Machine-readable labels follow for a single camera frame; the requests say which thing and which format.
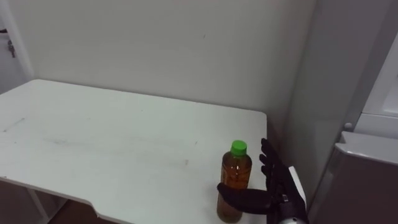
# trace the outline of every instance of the refrigerator door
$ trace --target refrigerator door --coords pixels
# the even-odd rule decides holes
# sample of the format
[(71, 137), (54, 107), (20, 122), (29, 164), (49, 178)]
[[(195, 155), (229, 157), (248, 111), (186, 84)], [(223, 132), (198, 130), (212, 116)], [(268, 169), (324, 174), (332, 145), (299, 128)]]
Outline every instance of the refrigerator door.
[(342, 132), (309, 211), (311, 224), (395, 223), (398, 140)]

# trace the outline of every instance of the white wall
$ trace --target white wall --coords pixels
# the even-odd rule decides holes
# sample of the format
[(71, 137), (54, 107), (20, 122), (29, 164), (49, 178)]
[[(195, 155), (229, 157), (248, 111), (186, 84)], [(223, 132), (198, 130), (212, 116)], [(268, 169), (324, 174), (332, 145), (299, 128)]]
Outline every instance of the white wall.
[[(0, 30), (6, 28), (1, 12), (0, 4)], [(0, 94), (27, 81), (18, 58), (13, 58), (8, 51), (8, 40), (8, 34), (0, 34)]]
[(281, 130), (315, 0), (8, 0), (37, 78), (265, 111)]

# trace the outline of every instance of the table surface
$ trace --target table surface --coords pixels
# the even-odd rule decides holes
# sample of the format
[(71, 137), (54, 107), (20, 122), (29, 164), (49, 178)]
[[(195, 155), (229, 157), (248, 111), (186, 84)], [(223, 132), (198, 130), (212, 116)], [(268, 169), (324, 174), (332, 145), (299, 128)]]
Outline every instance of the table surface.
[[(93, 206), (119, 223), (222, 223), (221, 157), (235, 139), (265, 189), (257, 111), (34, 80), (0, 95), (0, 180)], [(244, 214), (240, 223), (266, 223)]]

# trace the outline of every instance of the green bottle cap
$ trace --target green bottle cap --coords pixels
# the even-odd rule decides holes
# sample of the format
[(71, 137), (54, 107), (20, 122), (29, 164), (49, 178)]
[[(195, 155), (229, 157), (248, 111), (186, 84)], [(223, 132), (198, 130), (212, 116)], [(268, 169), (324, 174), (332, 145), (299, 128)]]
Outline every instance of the green bottle cap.
[(234, 156), (244, 156), (246, 155), (247, 148), (248, 145), (246, 144), (246, 142), (241, 140), (235, 140), (232, 142), (231, 153)]

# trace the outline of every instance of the floor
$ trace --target floor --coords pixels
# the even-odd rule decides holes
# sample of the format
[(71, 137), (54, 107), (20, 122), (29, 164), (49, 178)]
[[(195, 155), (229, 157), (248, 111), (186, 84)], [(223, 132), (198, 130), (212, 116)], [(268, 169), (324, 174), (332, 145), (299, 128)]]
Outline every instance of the floor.
[(97, 218), (89, 205), (69, 200), (49, 224), (117, 224)]

